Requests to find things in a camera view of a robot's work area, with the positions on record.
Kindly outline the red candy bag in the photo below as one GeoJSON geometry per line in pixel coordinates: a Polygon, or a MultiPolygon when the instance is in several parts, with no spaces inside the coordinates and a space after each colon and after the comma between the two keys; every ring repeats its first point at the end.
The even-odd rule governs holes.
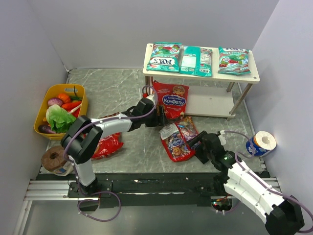
{"type": "Polygon", "coordinates": [[[192,118],[184,117],[180,122],[164,126],[159,131],[162,145],[173,162],[183,162],[194,156],[195,151],[187,142],[198,135],[192,118]]]}
{"type": "Polygon", "coordinates": [[[158,105],[163,107],[168,121],[181,120],[185,114],[190,87],[154,81],[153,88],[157,93],[158,105]]]}
{"type": "Polygon", "coordinates": [[[110,155],[121,149],[123,144],[120,132],[100,139],[91,160],[95,161],[108,158],[110,155]]]}

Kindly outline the teal Fox's candy bag front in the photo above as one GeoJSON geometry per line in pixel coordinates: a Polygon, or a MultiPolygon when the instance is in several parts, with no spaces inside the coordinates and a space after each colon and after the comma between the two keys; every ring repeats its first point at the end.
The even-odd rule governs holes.
{"type": "Polygon", "coordinates": [[[146,70],[179,72],[181,46],[178,42],[154,42],[146,70]]]}

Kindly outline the teal candy bag back side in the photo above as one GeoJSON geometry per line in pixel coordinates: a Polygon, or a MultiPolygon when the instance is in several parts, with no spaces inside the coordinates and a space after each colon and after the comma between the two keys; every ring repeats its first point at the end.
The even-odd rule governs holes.
{"type": "Polygon", "coordinates": [[[199,76],[212,76],[213,50],[206,47],[184,46],[179,73],[199,76]]]}

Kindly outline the teal mint candy bag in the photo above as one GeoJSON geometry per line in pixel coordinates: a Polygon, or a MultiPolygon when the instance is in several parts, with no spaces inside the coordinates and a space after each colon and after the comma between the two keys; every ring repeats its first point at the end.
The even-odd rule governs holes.
{"type": "Polygon", "coordinates": [[[250,74],[248,55],[249,50],[247,49],[219,47],[218,73],[231,75],[250,74]]]}

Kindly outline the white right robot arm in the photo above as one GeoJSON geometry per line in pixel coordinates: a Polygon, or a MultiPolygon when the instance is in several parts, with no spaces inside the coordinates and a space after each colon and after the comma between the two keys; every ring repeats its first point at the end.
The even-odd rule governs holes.
{"type": "Polygon", "coordinates": [[[210,161],[220,171],[215,177],[215,191],[224,191],[246,205],[262,220],[270,235],[294,235],[304,227],[301,207],[296,199],[283,196],[234,152],[226,151],[222,132],[202,131],[187,144],[202,163],[210,161]]]}

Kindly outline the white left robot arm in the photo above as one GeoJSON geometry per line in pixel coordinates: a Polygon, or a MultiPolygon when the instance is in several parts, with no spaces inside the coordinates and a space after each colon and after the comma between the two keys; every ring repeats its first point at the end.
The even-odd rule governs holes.
{"type": "Polygon", "coordinates": [[[76,182],[84,195],[98,190],[97,177],[92,169],[91,157],[98,143],[110,135],[130,132],[145,127],[164,126],[168,123],[165,110],[152,95],[142,98],[135,106],[105,118],[90,119],[80,116],[61,140],[65,158],[73,165],[76,182]]]}

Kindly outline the red toy carrot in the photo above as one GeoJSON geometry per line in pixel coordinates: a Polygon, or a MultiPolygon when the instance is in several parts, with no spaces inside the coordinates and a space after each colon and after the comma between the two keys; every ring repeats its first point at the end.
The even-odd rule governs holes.
{"type": "Polygon", "coordinates": [[[62,105],[62,108],[67,110],[67,111],[71,111],[72,109],[76,108],[77,106],[79,106],[82,103],[82,101],[75,101],[75,102],[71,102],[71,103],[65,103],[62,105]]]}

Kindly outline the orange toy pumpkin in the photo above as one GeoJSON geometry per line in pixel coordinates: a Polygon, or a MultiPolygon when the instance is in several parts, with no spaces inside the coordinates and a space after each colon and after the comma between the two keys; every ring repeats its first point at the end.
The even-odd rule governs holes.
{"type": "Polygon", "coordinates": [[[65,93],[58,94],[57,98],[60,99],[64,104],[71,103],[70,96],[65,93]]]}

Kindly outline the green toy lettuce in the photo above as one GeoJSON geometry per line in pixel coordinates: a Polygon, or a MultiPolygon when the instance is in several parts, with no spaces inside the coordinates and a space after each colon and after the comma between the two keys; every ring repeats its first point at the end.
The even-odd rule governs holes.
{"type": "Polygon", "coordinates": [[[57,104],[50,106],[45,115],[47,122],[53,132],[66,133],[70,126],[76,121],[76,117],[57,104]]]}

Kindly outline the white cloth bag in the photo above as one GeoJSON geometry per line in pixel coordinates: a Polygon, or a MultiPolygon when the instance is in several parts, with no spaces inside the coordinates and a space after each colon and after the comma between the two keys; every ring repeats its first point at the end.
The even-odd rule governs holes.
{"type": "Polygon", "coordinates": [[[66,162],[61,167],[52,171],[53,174],[57,176],[67,176],[73,171],[73,166],[70,162],[66,162]]]}

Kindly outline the purple toy onion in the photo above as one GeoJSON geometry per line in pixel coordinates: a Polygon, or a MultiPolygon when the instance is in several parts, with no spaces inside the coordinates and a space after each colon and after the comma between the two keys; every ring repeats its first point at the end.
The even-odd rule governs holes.
{"type": "Polygon", "coordinates": [[[53,105],[58,105],[61,107],[63,105],[63,101],[57,97],[53,97],[53,98],[48,100],[47,104],[49,107],[53,106],[53,105]]]}

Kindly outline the yellow plastic basket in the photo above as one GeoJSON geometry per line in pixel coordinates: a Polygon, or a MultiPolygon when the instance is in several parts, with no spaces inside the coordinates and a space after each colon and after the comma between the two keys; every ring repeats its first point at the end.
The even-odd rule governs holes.
{"type": "Polygon", "coordinates": [[[49,125],[47,122],[47,119],[45,117],[46,111],[49,108],[47,102],[49,99],[53,97],[57,97],[58,94],[65,93],[70,96],[71,102],[75,101],[82,101],[82,103],[77,106],[76,108],[72,109],[71,111],[68,111],[70,114],[74,115],[76,118],[82,115],[86,115],[87,108],[88,108],[88,98],[86,96],[85,88],[78,84],[58,84],[54,85],[47,91],[44,100],[42,102],[41,108],[38,112],[35,124],[34,124],[34,130],[44,136],[45,138],[49,140],[61,140],[65,133],[60,134],[43,134],[40,133],[38,130],[38,127],[40,125],[49,125]]]}

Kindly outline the brown twine roll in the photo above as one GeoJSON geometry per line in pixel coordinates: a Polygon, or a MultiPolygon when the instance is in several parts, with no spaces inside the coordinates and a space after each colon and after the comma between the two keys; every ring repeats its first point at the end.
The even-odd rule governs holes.
{"type": "Polygon", "coordinates": [[[50,148],[41,158],[42,166],[50,172],[60,169],[67,162],[63,157],[63,153],[64,148],[60,145],[50,148]]]}

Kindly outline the purple toy eggplant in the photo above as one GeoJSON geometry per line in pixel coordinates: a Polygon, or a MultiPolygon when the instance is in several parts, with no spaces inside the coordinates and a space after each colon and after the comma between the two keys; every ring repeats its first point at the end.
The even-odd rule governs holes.
{"type": "Polygon", "coordinates": [[[52,131],[49,125],[40,125],[38,127],[40,133],[43,134],[56,134],[56,132],[52,131]]]}

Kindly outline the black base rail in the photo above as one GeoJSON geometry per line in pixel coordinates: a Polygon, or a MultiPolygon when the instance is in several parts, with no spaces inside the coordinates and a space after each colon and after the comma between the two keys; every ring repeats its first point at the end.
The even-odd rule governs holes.
{"type": "Polygon", "coordinates": [[[84,195],[71,182],[68,198],[92,199],[100,208],[115,206],[197,205],[210,207],[212,200],[227,194],[220,173],[97,173],[96,192],[84,195]]]}

